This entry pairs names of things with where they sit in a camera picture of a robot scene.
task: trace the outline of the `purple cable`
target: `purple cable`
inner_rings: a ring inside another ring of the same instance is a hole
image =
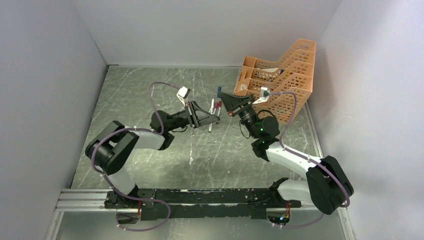
[[[101,170],[99,170],[99,169],[97,169],[96,168],[96,164],[95,164],[95,159],[96,159],[96,153],[97,153],[97,151],[99,150],[99,148],[100,148],[100,146],[102,145],[102,144],[104,144],[107,140],[109,140],[111,137],[113,137],[113,136],[115,136],[115,135],[117,135],[117,134],[120,134],[120,133],[122,133],[122,132],[125,132],[125,131],[136,131],[136,132],[151,132],[151,133],[154,133],[154,134],[159,134],[159,135],[162,135],[163,133],[164,133],[164,122],[162,121],[162,119],[161,119],[161,116],[159,115],[159,113],[158,113],[158,110],[156,109],[156,106],[155,106],[155,103],[153,102],[153,97],[152,97],[152,86],[153,85],[155,85],[155,84],[163,84],[163,85],[167,85],[167,86],[170,86],[170,87],[173,87],[173,88],[175,88],[175,89],[180,89],[178,86],[176,86],[176,85],[173,85],[173,84],[171,84],[171,83],[167,83],[167,82],[162,82],[162,81],[155,81],[155,82],[152,82],[150,85],[149,85],[149,87],[148,87],[148,91],[149,91],[149,97],[150,97],[150,103],[151,103],[151,106],[153,107],[153,109],[154,109],[154,113],[156,114],[156,116],[157,116],[157,119],[159,120],[159,123],[160,123],[160,126],[161,126],[161,131],[160,132],[155,132],[155,131],[152,131],[152,130],[150,130],[150,129],[147,129],[147,128],[140,128],[140,127],[125,127],[125,128],[122,128],[122,129],[119,129],[119,130],[117,130],[117,131],[114,131],[114,132],[112,132],[111,134],[109,134],[109,135],[107,135],[105,138],[103,138],[96,146],[95,146],[95,148],[94,148],[94,150],[93,150],[93,152],[92,152],[92,155],[91,155],[91,167],[94,169],[94,171],[96,171],[97,173],[99,173],[99,174],[102,174],[102,176],[103,176],[103,178],[104,178],[104,180],[107,182],[107,184],[109,184],[109,186],[111,186],[112,187],[112,189],[117,193],[117,194],[119,194],[119,195],[121,195],[122,197],[124,197],[124,198],[127,198],[127,199],[131,199],[131,200],[135,200],[135,201],[143,201],[143,202],[157,202],[157,203],[161,203],[161,204],[164,204],[165,206],[166,206],[166,208],[168,209],[168,215],[166,216],[166,218],[165,218],[165,220],[163,220],[161,223],[159,223],[158,225],[156,225],[156,226],[153,226],[153,227],[149,227],[149,228],[145,228],[145,229],[133,229],[133,228],[126,228],[126,227],[123,227],[123,226],[121,226],[120,224],[119,224],[119,222],[118,222],[118,216],[116,216],[116,224],[117,224],[117,226],[119,227],[119,228],[121,228],[121,229],[123,229],[123,230],[126,230],[126,231],[131,231],[131,232],[146,232],[146,231],[150,231],[150,230],[153,230],[153,229],[157,229],[157,228],[159,228],[160,226],[162,226],[162,225],[164,225],[169,219],[170,219],[170,216],[171,216],[171,207],[170,207],[170,205],[168,204],[168,203],[166,203],[165,201],[163,201],[163,200],[159,200],[159,199],[150,199],[150,198],[139,198],[139,197],[132,197],[132,196],[128,196],[128,195],[126,195],[125,193],[123,193],[123,192],[121,192],[121,191],[119,191],[113,184],[112,184],[112,182],[109,180],[109,178],[107,177],[107,175],[103,172],[103,171],[101,171]]]
[[[297,106],[297,104],[298,104],[298,97],[296,96],[296,94],[294,93],[294,92],[291,92],[291,91],[281,91],[281,92],[272,92],[270,95],[271,96],[274,96],[274,95],[283,95],[283,94],[290,94],[290,95],[292,95],[293,96],[293,98],[294,98],[294,107],[293,107],[293,112],[292,112],[292,114],[290,115],[290,118],[288,119],[288,121],[287,121],[287,124],[285,125],[285,128],[284,128],[284,130],[282,131],[282,133],[281,133],[281,135],[280,135],[280,137],[279,137],[279,144],[281,145],[281,147],[283,148],[283,149],[285,149],[285,150],[287,150],[288,152],[290,152],[290,153],[292,153],[292,154],[294,154],[294,155],[296,155],[296,156],[298,156],[298,157],[300,157],[300,158],[303,158],[303,159],[305,159],[305,160],[308,160],[308,161],[310,161],[311,163],[313,163],[313,164],[315,164],[315,165],[317,165],[319,168],[321,168],[322,170],[324,170],[324,172],[326,172],[333,180],[334,180],[334,182],[338,185],[338,187],[341,189],[341,191],[343,192],[343,194],[344,194],[344,197],[346,198],[346,204],[343,204],[343,205],[341,205],[341,207],[343,207],[343,208],[347,208],[350,204],[351,204],[351,200],[350,200],[350,198],[349,198],[349,195],[348,195],[348,192],[346,191],[346,189],[343,187],[343,185],[342,185],[342,183],[337,179],[337,177],[336,176],[334,176],[334,174],[332,174],[325,166],[323,166],[321,163],[319,163],[319,162],[317,162],[317,161],[315,161],[315,160],[313,160],[313,159],[310,159],[310,158],[308,158],[307,156],[305,156],[305,155],[303,155],[303,154],[300,154],[300,153],[298,153],[298,152],[296,152],[296,151],[293,151],[293,150],[291,150],[291,149],[288,149],[288,148],[286,148],[285,146],[284,146],[284,143],[283,143],[283,137],[284,137],[284,135],[286,134],[286,132],[287,132],[287,130],[289,129],[289,125],[292,123],[292,120],[293,120],[293,116],[295,115],[295,112],[296,112],[296,106]],[[321,219],[323,219],[323,217],[324,217],[324,214],[322,214],[320,217],[318,217],[316,220],[314,220],[314,221],[312,221],[312,222],[309,222],[309,223],[306,223],[306,224],[303,224],[303,225],[298,225],[298,226],[282,226],[283,228],[286,228],[286,229],[298,229],[298,228],[303,228],[303,227],[307,227],[307,226],[310,226],[310,225],[313,225],[313,224],[316,224],[316,223],[318,223]]]

